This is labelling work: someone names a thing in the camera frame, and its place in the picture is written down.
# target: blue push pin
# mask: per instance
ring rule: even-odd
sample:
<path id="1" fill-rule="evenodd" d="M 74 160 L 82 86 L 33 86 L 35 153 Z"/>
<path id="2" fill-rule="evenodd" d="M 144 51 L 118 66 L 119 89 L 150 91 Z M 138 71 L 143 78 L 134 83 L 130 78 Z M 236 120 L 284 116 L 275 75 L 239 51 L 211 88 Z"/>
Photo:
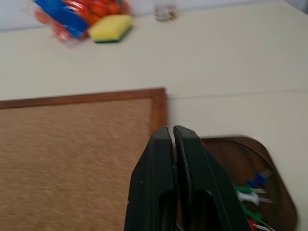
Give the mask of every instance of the blue push pin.
<path id="1" fill-rule="evenodd" d="M 266 178 L 269 177 L 272 174 L 272 171 L 266 170 L 263 173 L 258 173 L 256 172 L 256 176 L 253 180 L 249 180 L 248 184 L 252 187 L 255 188 L 258 185 L 266 185 Z"/>

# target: sponge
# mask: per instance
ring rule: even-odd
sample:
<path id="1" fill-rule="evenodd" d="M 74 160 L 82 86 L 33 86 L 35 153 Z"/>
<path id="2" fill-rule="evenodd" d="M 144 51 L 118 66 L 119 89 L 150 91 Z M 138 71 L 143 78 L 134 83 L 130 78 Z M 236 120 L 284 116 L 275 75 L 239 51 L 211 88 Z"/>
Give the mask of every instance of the sponge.
<path id="1" fill-rule="evenodd" d="M 131 29 L 130 15 L 109 15 L 95 23 L 88 33 L 96 43 L 119 42 Z"/>

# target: blue label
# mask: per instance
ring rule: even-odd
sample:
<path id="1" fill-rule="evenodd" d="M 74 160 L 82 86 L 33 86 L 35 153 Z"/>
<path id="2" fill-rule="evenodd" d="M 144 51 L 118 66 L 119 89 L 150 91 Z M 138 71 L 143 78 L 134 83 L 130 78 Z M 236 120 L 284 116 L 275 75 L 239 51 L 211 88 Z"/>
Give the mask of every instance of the blue label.
<path id="1" fill-rule="evenodd" d="M 61 0 L 34 0 L 42 10 L 67 29 L 74 38 L 79 38 L 88 28 L 70 6 Z"/>

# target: bag of oranges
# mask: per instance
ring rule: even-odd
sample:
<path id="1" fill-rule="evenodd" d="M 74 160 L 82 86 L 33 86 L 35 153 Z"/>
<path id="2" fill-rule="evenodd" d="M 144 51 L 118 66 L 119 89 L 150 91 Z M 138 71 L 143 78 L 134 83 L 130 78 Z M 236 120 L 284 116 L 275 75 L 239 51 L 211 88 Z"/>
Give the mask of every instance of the bag of oranges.
<path id="1" fill-rule="evenodd" d="M 87 30 L 101 18 L 110 14 L 128 14 L 125 0 L 34 0 L 38 7 L 35 18 L 50 25 L 60 42 L 69 43 L 88 37 Z"/>

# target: table surface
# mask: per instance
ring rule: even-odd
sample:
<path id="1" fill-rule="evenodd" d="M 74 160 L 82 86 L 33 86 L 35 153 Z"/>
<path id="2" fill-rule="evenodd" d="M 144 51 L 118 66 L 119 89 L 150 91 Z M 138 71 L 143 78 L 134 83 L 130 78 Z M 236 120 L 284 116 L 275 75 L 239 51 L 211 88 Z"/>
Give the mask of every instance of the table surface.
<path id="1" fill-rule="evenodd" d="M 308 16 L 282 1 L 134 19 L 118 44 L 0 33 L 0 100 L 164 86 L 169 126 L 247 135 L 269 153 L 308 230 Z"/>

